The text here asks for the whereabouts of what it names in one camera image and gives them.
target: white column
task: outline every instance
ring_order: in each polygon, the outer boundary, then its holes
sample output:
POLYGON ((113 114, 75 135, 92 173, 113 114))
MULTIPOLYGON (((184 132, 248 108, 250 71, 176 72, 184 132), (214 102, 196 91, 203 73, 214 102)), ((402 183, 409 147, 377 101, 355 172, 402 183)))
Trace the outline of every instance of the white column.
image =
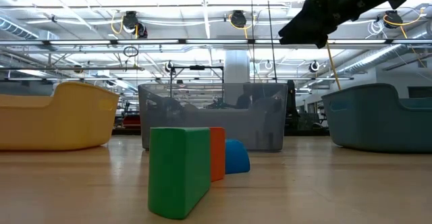
POLYGON ((225 102, 235 105, 238 97, 243 94, 243 84, 249 82, 248 51, 226 51, 224 72, 225 102))

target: green block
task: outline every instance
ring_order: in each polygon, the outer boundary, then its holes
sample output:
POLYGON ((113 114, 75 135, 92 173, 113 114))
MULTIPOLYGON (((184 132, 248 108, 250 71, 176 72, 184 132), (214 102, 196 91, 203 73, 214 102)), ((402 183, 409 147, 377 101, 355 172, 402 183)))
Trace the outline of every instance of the green block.
POLYGON ((148 209, 185 219, 210 188, 210 129, 152 128, 148 209))

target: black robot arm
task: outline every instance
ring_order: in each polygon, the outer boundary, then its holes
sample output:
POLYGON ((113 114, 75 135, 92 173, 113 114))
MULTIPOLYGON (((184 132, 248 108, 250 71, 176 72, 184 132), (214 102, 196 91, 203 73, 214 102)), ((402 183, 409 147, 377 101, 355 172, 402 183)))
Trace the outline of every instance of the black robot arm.
POLYGON ((406 0, 305 0, 302 11, 279 31, 280 43, 315 44, 322 48, 337 26, 357 20, 360 14, 386 1, 396 9, 406 0))

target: foam block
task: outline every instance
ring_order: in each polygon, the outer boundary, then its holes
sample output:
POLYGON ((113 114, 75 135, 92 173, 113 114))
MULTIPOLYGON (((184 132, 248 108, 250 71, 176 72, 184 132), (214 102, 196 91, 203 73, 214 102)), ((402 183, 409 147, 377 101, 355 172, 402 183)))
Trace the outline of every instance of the foam block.
POLYGON ((210 188, 210 129, 152 128, 148 209, 184 219, 210 188))
POLYGON ((238 140, 226 140, 225 173, 247 173, 250 171, 248 152, 238 140))
POLYGON ((225 177, 225 129, 210 128, 210 163, 211 181, 225 177))

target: hardwood floor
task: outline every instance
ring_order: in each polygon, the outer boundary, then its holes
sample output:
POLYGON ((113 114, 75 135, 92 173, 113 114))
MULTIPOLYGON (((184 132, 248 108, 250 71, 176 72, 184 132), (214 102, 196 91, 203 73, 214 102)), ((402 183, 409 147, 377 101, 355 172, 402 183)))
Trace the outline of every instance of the hardwood floor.
MULTIPOLYGON (((147 209, 149 158, 136 136, 74 152, 0 152, 0 223, 177 223, 147 209)), ((286 138, 251 172, 212 184, 185 223, 430 223, 432 157, 286 138)))

